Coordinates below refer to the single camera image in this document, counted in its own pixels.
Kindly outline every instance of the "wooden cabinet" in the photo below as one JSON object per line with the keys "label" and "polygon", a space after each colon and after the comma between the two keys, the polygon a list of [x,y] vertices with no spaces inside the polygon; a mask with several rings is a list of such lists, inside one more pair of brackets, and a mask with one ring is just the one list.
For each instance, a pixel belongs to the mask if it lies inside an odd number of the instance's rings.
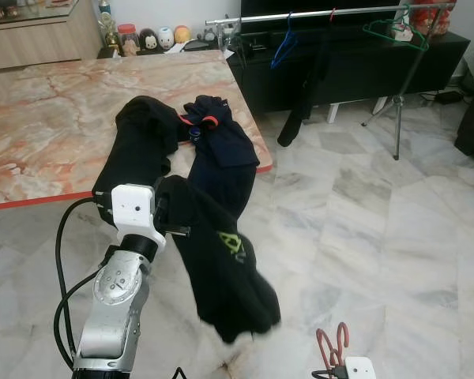
{"label": "wooden cabinet", "polygon": [[74,0],[71,7],[37,11],[0,23],[0,103],[18,70],[30,65],[96,58],[102,47],[92,3]]}

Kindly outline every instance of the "navy blue cloth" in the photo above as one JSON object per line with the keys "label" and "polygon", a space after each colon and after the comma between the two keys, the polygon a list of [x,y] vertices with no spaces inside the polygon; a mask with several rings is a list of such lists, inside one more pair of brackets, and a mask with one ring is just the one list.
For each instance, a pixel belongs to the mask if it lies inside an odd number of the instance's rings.
{"label": "navy blue cloth", "polygon": [[196,158],[188,181],[207,193],[236,219],[240,217],[253,189],[260,163],[253,143],[233,120],[227,100],[197,96],[184,106],[180,116],[186,129],[197,126],[201,136],[193,139]]}

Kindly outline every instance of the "glass jar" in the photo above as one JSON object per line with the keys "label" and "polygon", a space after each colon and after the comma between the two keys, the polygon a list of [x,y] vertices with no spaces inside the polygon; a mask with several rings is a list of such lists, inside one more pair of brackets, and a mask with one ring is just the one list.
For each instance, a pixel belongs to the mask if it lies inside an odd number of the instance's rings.
{"label": "glass jar", "polygon": [[137,55],[139,48],[139,37],[134,24],[121,24],[118,26],[119,42],[126,57]]}

